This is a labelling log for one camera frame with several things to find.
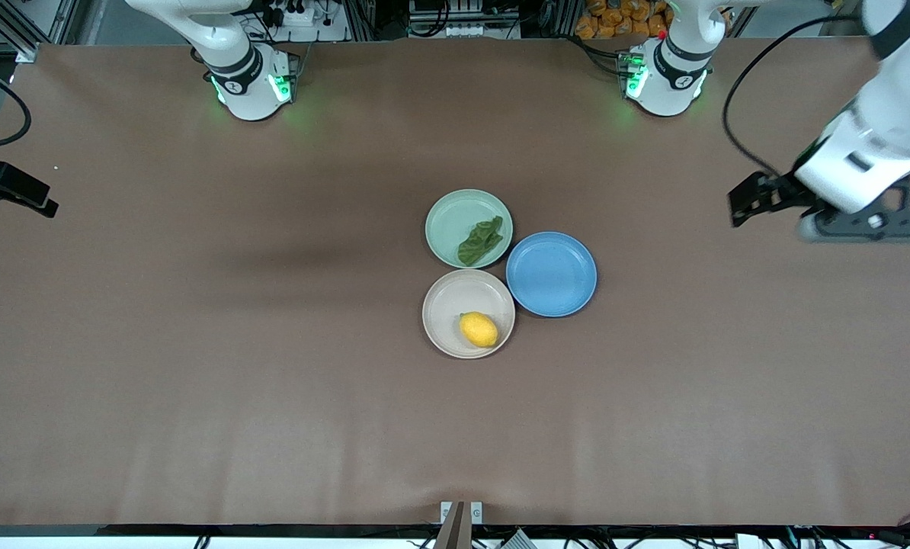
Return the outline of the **green lettuce leaf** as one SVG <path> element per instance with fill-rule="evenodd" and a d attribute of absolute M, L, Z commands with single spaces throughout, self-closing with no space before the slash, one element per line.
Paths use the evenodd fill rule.
<path fill-rule="evenodd" d="M 462 265 L 466 267 L 476 265 L 503 240 L 500 234 L 503 222 L 503 217 L 496 216 L 487 221 L 480 221 L 470 229 L 469 235 L 459 244 L 457 250 L 457 257 Z"/>

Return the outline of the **yellow lemon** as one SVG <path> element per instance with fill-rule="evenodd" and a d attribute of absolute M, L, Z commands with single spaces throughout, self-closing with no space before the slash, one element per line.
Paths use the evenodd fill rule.
<path fill-rule="evenodd" d="M 497 324 L 483 313 L 463 313 L 459 318 L 459 330 L 465 340 L 477 348 L 494 348 L 500 340 Z"/>

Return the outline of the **blue plate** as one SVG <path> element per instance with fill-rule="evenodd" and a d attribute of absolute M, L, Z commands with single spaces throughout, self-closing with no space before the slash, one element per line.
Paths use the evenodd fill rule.
<path fill-rule="evenodd" d="M 591 302 L 598 269 L 590 250 L 566 233 L 526 236 L 511 250 L 506 264 L 508 290 L 533 315 L 574 315 Z"/>

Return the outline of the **orange packets pile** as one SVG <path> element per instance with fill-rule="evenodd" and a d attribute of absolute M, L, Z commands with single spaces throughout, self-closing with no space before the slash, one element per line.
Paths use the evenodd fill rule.
<path fill-rule="evenodd" d="M 666 0 L 584 0 L 574 35 L 584 40 L 626 34 L 664 37 L 674 15 Z"/>

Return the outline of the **light green plate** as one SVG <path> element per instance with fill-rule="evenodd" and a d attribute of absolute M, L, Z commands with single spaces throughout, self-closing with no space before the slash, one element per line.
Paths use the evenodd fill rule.
<path fill-rule="evenodd" d="M 459 244 L 476 223 L 496 216 L 504 219 L 500 230 L 503 240 L 476 265 L 462 265 L 457 257 Z M 496 263 L 507 253 L 513 235 L 513 217 L 507 206 L 500 198 L 482 190 L 458 190 L 444 195 L 428 211 L 425 225 L 428 248 L 437 259 L 453 268 L 485 268 Z"/>

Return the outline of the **beige plate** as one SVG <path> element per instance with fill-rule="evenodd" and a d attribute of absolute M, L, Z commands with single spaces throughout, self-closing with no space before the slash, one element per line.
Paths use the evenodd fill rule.
<path fill-rule="evenodd" d="M 473 344 L 462 330 L 463 316 L 474 313 L 495 327 L 490 346 Z M 459 359 L 488 357 L 499 350 L 513 334 L 517 310 L 507 286 L 485 271 L 448 272 L 428 289 L 421 323 L 428 340 L 446 355 Z"/>

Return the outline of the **white power strip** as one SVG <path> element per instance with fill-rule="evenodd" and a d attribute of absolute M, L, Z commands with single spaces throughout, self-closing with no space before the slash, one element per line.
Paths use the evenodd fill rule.
<path fill-rule="evenodd" d="M 269 28 L 315 27 L 328 20 L 325 6 L 319 0 L 262 0 L 262 21 Z"/>

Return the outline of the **grey electronic equipment box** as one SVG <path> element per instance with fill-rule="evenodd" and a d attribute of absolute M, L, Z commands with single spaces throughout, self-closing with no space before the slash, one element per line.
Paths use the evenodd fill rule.
<path fill-rule="evenodd" d="M 521 0 L 409 0 L 409 37 L 521 38 Z"/>

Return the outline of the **aluminium frame profile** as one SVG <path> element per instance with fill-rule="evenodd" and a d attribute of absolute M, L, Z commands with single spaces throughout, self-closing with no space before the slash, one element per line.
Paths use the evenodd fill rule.
<path fill-rule="evenodd" d="M 92 0 L 0 0 L 0 58 L 32 63 L 44 44 L 78 35 L 82 8 Z"/>

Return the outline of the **metal bracket with brown post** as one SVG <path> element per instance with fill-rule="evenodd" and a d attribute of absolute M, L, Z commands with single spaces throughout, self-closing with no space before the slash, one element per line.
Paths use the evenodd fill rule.
<path fill-rule="evenodd" d="M 483 524 L 482 501 L 442 501 L 433 549 L 476 549 L 473 528 Z"/>

